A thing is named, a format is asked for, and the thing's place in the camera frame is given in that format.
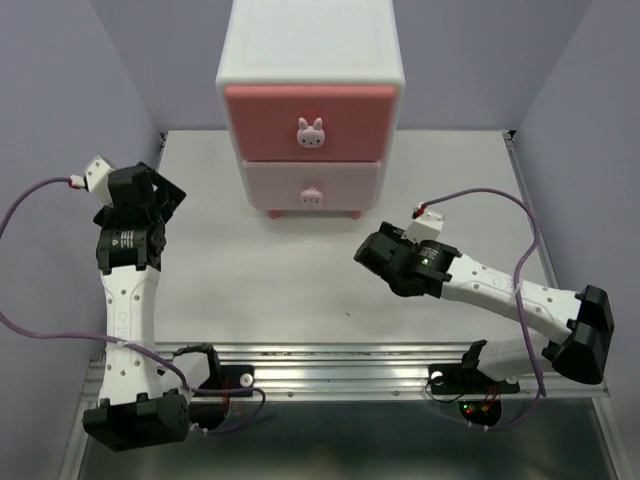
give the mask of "light pink drawer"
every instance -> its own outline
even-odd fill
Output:
[[[382,164],[247,162],[245,186],[258,210],[363,211],[375,206]]]
[[[224,95],[244,160],[295,162],[381,160],[397,97],[386,85],[232,85]]]

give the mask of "gray wall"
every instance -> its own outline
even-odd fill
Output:
[[[92,0],[162,130],[224,128],[214,79],[231,0]],[[515,129],[589,0],[396,0],[401,128]]]
[[[559,281],[609,291],[607,379],[640,473],[640,3],[594,0],[516,135]]]
[[[0,6],[0,211],[32,183],[82,173],[100,153],[153,160],[157,130],[87,0]],[[0,245],[0,305],[43,331],[101,331],[94,249],[99,208],[51,186],[16,214]],[[0,328],[0,477],[56,478],[91,351]]]

